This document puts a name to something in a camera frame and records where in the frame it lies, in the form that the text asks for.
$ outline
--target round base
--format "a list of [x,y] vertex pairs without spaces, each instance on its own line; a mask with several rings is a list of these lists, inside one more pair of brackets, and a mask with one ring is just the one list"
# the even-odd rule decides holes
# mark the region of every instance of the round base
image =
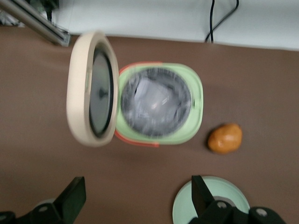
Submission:
[[[202,177],[216,200],[223,200],[248,213],[250,206],[244,194],[231,182],[215,176]],[[173,224],[188,224],[197,217],[193,202],[191,181],[186,183],[178,192],[172,209]]]

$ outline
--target screw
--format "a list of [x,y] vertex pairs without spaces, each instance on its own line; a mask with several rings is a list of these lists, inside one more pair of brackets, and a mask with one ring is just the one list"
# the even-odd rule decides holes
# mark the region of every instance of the screw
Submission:
[[221,209],[226,209],[226,204],[224,203],[224,202],[218,202],[217,203],[217,206],[219,207],[219,208],[221,208]]
[[44,211],[46,211],[47,209],[48,209],[47,206],[43,206],[43,207],[41,207],[38,211],[39,211],[39,212],[44,212]]
[[6,219],[6,216],[5,216],[5,215],[0,216],[0,221],[2,221],[2,220],[4,220],[4,219]]
[[268,213],[264,209],[257,209],[256,212],[263,217],[266,217],[268,215]]

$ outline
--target light green base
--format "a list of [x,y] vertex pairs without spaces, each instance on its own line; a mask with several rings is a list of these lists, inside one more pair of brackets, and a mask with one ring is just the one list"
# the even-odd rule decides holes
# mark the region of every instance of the light green base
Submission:
[[[190,109],[189,117],[183,126],[178,129],[176,132],[159,137],[159,138],[151,138],[149,136],[140,134],[133,130],[125,121],[122,111],[121,111],[121,94],[122,90],[127,84],[127,81],[130,77],[137,72],[153,68],[159,67],[164,69],[169,69],[176,74],[180,75],[180,77],[186,82],[189,87],[192,105]],[[120,75],[119,82],[119,97],[118,97],[118,112],[117,112],[117,122],[116,122],[116,130],[125,138],[131,139],[133,141],[141,141],[141,142],[158,142],[159,144],[171,145],[171,144],[180,144],[191,139],[198,131],[203,114],[203,89],[201,81],[198,75],[191,68],[182,65],[182,64],[173,64],[173,63],[163,63],[163,64],[136,64],[132,67],[128,67],[125,69]]]

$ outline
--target beige lid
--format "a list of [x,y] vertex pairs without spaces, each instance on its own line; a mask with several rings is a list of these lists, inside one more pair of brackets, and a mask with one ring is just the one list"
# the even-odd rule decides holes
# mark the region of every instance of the beige lid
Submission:
[[116,126],[119,71],[105,35],[80,36],[71,53],[66,114],[71,133],[86,146],[110,142]]

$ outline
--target white wall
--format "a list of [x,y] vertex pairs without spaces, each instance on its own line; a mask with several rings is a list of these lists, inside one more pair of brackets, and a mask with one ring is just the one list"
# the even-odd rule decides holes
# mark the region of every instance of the white wall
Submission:
[[[72,33],[203,42],[211,0],[61,0],[53,21]],[[214,23],[235,6],[216,0]],[[214,33],[214,42],[299,50],[299,0],[240,0],[239,9]]]

